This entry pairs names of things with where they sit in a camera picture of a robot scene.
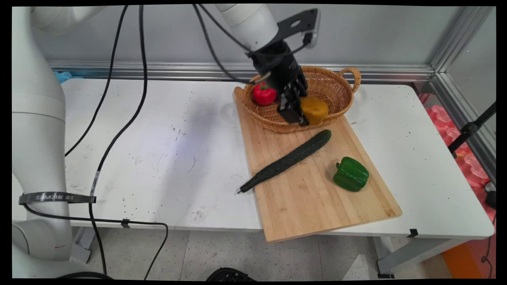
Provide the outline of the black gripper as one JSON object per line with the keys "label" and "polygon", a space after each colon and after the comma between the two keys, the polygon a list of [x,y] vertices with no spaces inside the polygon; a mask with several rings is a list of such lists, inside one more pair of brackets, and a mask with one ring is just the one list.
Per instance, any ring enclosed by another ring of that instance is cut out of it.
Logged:
{"label": "black gripper", "polygon": [[263,83],[279,95],[278,114],[288,124],[308,126],[301,101],[301,98],[308,97],[308,83],[288,44],[280,40],[261,51],[250,52],[250,59],[260,76],[253,82],[254,86]]}

